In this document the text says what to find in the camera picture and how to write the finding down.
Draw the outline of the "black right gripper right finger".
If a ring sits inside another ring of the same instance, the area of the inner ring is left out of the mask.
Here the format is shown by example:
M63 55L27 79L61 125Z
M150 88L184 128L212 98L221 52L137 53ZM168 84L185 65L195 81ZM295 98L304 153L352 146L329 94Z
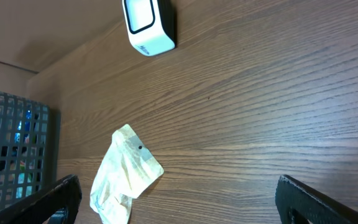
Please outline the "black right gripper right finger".
M358 224L358 212L294 179L279 177L275 204L284 224Z

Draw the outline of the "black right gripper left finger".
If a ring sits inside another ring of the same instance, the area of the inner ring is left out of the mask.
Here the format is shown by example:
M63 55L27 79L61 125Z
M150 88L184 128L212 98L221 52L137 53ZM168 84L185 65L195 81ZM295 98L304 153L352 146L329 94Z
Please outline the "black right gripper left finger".
M0 211L0 224L74 223L82 199L80 181L70 174Z

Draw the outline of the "beige paper pouch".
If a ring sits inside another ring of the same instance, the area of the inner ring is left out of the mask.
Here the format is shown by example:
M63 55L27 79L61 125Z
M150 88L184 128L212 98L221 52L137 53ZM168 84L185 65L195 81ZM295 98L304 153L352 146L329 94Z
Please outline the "beige paper pouch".
M127 223L132 201L164 169L129 124L116 130L94 178L89 205L103 223Z

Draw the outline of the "teal snack packet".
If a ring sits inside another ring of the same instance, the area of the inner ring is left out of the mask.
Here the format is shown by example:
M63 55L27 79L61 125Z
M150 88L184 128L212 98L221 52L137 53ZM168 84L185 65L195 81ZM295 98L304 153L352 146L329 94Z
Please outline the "teal snack packet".
M16 194L15 198L24 198L28 197L32 194L32 188L31 183L34 179L34 173L32 170L34 169L33 164L27 165L26 160L21 160L19 164L19 174L17 178L17 183L19 186L16 188Z

